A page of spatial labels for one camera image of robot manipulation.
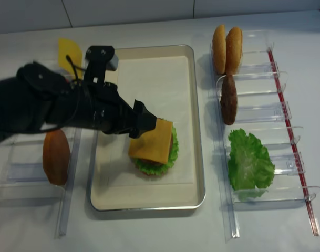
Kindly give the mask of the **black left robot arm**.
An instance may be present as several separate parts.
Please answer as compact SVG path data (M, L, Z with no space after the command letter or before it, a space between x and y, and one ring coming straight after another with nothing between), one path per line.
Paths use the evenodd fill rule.
M37 62L0 81L0 143L15 134L63 127L128 134L135 139L155 129L156 120L141 101L128 105L116 84L68 81Z

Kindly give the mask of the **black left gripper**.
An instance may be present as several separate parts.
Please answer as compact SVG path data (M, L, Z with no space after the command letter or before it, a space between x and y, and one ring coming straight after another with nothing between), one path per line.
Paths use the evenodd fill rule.
M157 117L143 102L134 101L133 108L119 95L111 82L81 84L75 126L102 131L105 134L128 133L132 139L154 130Z

